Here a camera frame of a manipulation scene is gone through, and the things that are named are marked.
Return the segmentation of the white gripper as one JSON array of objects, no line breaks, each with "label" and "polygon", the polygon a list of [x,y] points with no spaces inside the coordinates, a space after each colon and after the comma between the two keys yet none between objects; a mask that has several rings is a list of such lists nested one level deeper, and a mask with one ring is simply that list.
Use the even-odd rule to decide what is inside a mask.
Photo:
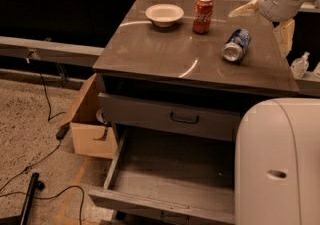
[{"label": "white gripper", "polygon": [[272,22],[281,22],[273,30],[280,54],[285,58],[292,49],[295,20],[292,19],[304,0],[251,0],[229,13],[229,17],[252,16],[258,10]]}]

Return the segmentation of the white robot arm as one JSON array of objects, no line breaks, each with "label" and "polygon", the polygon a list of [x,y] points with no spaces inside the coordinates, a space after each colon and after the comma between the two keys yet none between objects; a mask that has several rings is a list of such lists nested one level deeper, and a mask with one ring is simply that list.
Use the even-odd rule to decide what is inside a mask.
[{"label": "white robot arm", "polygon": [[[232,17],[260,12],[284,42],[304,0],[253,0]],[[277,98],[250,108],[235,153],[235,225],[320,225],[320,101]]]}]

